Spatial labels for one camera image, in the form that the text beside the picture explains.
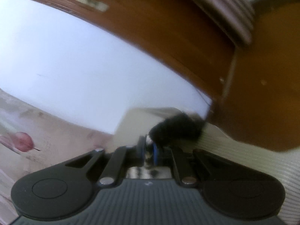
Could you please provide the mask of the pink leaf print curtain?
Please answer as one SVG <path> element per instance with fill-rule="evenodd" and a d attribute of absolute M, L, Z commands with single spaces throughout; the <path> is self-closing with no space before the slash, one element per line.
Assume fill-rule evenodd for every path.
<path fill-rule="evenodd" d="M 17 217 L 11 188 L 21 177 L 106 147 L 112 135 L 81 127 L 1 91 L 1 224 Z"/>

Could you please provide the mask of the black white striped knit sweater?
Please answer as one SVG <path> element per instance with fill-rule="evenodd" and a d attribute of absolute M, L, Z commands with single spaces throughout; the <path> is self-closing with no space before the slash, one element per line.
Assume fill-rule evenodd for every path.
<path fill-rule="evenodd" d="M 206 122 L 195 114 L 179 113 L 152 127 L 140 136 L 135 147 L 136 166 L 129 167 L 127 179 L 172 178 L 172 151 L 181 144 L 196 143 Z"/>

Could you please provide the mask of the brown wooden door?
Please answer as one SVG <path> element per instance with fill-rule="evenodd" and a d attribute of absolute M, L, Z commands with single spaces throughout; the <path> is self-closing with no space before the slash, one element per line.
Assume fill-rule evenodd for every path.
<path fill-rule="evenodd" d="M 299 0 L 1 0 L 1 89 L 112 133 L 134 107 L 299 148 Z"/>

